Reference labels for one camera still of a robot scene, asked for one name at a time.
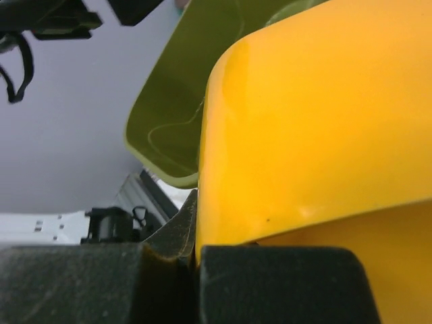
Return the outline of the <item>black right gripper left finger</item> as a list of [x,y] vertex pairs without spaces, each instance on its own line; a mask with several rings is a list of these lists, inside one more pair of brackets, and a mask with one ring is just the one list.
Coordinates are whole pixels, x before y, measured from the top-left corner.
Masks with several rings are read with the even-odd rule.
[[139,243],[1,250],[2,323],[195,323],[197,192]]

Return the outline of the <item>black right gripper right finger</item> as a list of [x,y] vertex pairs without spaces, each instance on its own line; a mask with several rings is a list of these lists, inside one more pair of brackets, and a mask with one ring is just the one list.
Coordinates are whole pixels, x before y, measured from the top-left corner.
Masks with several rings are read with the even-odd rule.
[[330,247],[205,246],[200,323],[380,323],[365,270]]

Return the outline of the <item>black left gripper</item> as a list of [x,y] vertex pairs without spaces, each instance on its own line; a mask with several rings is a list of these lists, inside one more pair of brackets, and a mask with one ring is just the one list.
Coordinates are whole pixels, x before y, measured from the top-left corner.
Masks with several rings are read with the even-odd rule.
[[8,102],[21,102],[34,77],[34,58],[24,37],[26,31],[39,41],[89,39],[91,32],[102,24],[99,14],[90,11],[81,0],[2,1],[1,53],[19,49],[24,68],[24,77],[18,88],[1,68]]

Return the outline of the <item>olive green plastic tub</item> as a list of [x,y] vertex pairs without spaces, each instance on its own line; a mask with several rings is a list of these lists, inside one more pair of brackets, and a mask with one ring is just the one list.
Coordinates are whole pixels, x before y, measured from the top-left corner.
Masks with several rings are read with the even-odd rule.
[[207,80],[242,37],[319,1],[189,1],[149,74],[124,132],[126,148],[176,188],[194,188]]

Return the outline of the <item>yellow plastic bin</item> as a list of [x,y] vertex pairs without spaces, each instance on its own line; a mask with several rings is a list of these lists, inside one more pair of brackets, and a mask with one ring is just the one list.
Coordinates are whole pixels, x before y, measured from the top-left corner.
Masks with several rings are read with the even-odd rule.
[[431,322],[430,1],[326,1],[218,59],[195,250],[250,242],[347,248],[384,323]]

